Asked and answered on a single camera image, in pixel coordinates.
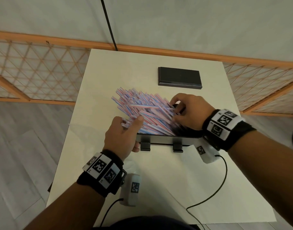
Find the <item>person's left hand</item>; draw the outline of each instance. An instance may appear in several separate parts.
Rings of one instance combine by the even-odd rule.
[[[143,120],[142,116],[138,116],[132,125],[127,130],[124,130],[121,126],[122,118],[119,116],[114,117],[110,128],[106,131],[103,150],[113,151],[122,161],[129,156],[131,151],[139,152],[136,135],[143,125]]]

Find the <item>black cord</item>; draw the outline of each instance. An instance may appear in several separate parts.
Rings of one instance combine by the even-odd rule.
[[[203,200],[202,202],[199,202],[199,203],[197,203],[197,204],[195,204],[195,205],[192,205],[192,206],[190,206],[190,207],[187,207],[186,208],[186,211],[193,217],[193,218],[195,218],[201,225],[202,225],[202,227],[203,227],[203,229],[205,230],[205,228],[204,228],[204,226],[203,226],[203,224],[193,215],[193,214],[191,214],[189,211],[188,211],[188,209],[189,208],[192,208],[192,207],[196,207],[196,206],[198,206],[198,205],[200,205],[200,204],[202,204],[202,203],[205,203],[207,200],[209,200],[210,198],[212,198],[212,197],[214,197],[214,195],[215,194],[217,194],[218,193],[218,191],[221,189],[221,187],[223,186],[223,184],[224,184],[224,182],[225,182],[225,180],[226,180],[226,176],[228,175],[228,165],[226,164],[226,161],[225,161],[225,159],[223,158],[223,156],[221,156],[221,155],[215,155],[216,157],[221,157],[222,159],[223,159],[223,161],[224,161],[224,163],[225,163],[225,177],[224,177],[224,179],[223,179],[223,182],[222,182],[222,184],[219,186],[219,188],[210,196],[210,197],[208,197],[206,200]]]
[[[109,28],[110,36],[112,38],[113,45],[115,46],[115,50],[117,51],[118,48],[117,48],[117,45],[115,44],[115,39],[114,39],[113,34],[112,34],[112,30],[111,30],[111,27],[110,27],[110,23],[109,23],[109,19],[108,19],[108,15],[107,15],[104,0],[101,0],[101,3],[102,3],[103,11],[104,11],[104,14],[105,14],[105,17],[106,17],[106,21],[107,21],[107,25],[108,25],[108,28]]]
[[[105,215],[104,215],[104,218],[103,218],[103,220],[102,220],[102,222],[101,222],[100,227],[103,225],[104,220],[105,220],[105,218],[106,218],[106,215],[107,215],[107,213],[109,212],[109,210],[111,209],[111,207],[112,207],[116,202],[118,202],[118,201],[123,201],[123,200],[124,200],[124,198],[119,198],[119,199],[117,199],[116,201],[114,201],[114,202],[110,205],[110,207],[108,208],[108,210],[106,211],[106,213],[105,213]]]

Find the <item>person's right arm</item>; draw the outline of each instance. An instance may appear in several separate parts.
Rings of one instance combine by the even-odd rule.
[[[184,107],[174,121],[201,130],[205,119],[215,110],[202,97],[179,93],[171,104]],[[228,151],[229,156],[272,207],[293,225],[293,150],[258,131],[242,136]]]

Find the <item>white device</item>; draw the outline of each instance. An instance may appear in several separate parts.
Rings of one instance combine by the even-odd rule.
[[[194,144],[194,147],[203,162],[206,164],[212,163],[219,159],[219,157],[216,157],[215,155],[220,155],[220,153],[203,138],[199,138]]]
[[[127,174],[123,185],[121,185],[120,204],[135,207],[138,203],[141,176],[138,174]]]

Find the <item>hand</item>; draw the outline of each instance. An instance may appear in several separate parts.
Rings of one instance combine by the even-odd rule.
[[[170,104],[173,105],[177,101],[181,102],[175,108],[175,113],[179,113],[184,107],[186,109],[181,115],[175,115],[172,121],[194,130],[201,130],[206,118],[215,110],[201,96],[178,93],[171,99]]]
[[[124,130],[121,126],[122,122],[121,117],[114,117],[110,128],[106,131],[103,150],[108,149],[113,151],[124,161],[131,151],[140,151],[139,143],[136,141],[136,135],[143,125],[143,117],[138,116],[127,130]]]

